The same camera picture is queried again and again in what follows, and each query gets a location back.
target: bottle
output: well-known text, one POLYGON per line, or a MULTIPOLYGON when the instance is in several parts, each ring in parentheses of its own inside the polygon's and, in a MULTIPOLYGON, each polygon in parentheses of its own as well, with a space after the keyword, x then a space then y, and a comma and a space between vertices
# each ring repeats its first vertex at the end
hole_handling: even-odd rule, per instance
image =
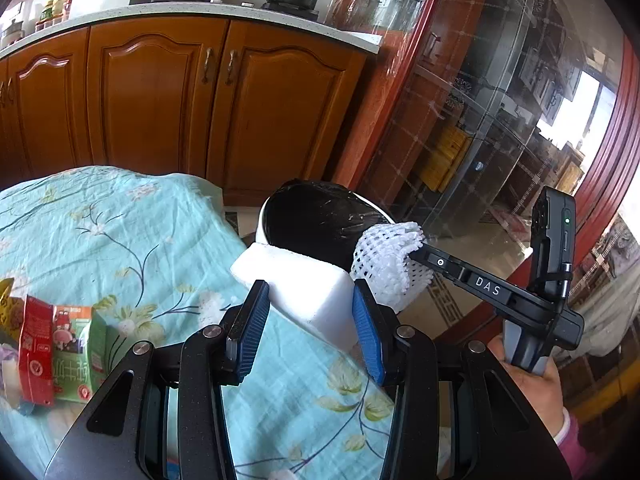
POLYGON ((40 21, 45 22, 53 18, 53 0, 49 0, 40 13, 40 21))
POLYGON ((65 0, 65 6, 63 7, 63 12, 65 13, 65 19, 68 20, 69 13, 71 12, 71 2, 73 0, 65 0))
POLYGON ((65 7, 65 0, 56 0, 56 3, 53 5, 53 15, 62 16, 62 11, 64 7, 65 7))

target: countertop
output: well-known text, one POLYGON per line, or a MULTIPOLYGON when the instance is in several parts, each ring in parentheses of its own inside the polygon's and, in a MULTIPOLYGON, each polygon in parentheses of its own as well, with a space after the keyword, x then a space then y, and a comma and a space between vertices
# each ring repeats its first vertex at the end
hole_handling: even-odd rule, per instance
POLYGON ((262 22, 274 23, 276 25, 284 25, 286 27, 297 28, 313 34, 320 34, 331 38, 332 40, 350 44, 356 48, 377 54, 380 49, 380 41, 382 36, 375 34, 361 34, 359 32, 345 32, 333 27, 328 27, 322 23, 310 22, 297 16, 289 16, 272 10, 256 9, 255 7, 239 7, 225 4, 207 4, 193 2, 162 2, 154 4, 140 4, 118 9, 101 10, 85 14, 66 22, 58 23, 50 27, 39 30, 30 34, 20 41, 0 50, 0 59, 8 56, 12 52, 19 50, 28 44, 43 40, 48 36, 59 34, 66 30, 78 28, 92 23, 104 22, 107 20, 115 20, 118 18, 126 18, 131 16, 142 16, 151 14, 211 14, 213 16, 229 16, 232 18, 242 18, 248 20, 259 20, 262 22))

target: light blue floral tablecloth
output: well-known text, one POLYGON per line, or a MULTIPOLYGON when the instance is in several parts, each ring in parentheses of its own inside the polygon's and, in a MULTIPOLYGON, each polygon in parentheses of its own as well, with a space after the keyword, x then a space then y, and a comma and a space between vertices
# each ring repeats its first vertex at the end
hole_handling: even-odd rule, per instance
MULTIPOLYGON (((16 296, 96 306, 113 327, 110 367, 136 340, 183 341, 241 303, 229 267, 242 250, 220 190, 192 176, 87 167, 0 192, 0 278, 15 278, 16 296)), ((273 309, 252 373, 223 395, 240 479, 379 477, 392 403, 273 309)), ((42 478, 82 406, 21 416, 1 399, 0 432, 42 478)))

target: metal bolt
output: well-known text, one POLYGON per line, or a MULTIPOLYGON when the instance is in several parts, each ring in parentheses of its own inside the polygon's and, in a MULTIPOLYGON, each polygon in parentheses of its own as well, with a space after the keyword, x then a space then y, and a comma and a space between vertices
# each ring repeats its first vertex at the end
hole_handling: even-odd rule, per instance
POLYGON ((222 334, 222 327, 220 325, 209 325, 202 329, 202 335, 204 337, 218 337, 222 334))
POLYGON ((481 354, 486 350, 486 346, 482 341, 469 341, 469 350, 471 350, 474 354, 481 354))
POLYGON ((149 341, 138 341, 133 345, 133 353, 135 355, 146 354, 149 350, 151 350, 151 343, 149 341))
POLYGON ((410 339, 415 335, 415 328, 410 326, 410 325, 400 325, 397 329, 396 329, 396 333, 402 338, 402 339, 410 339))

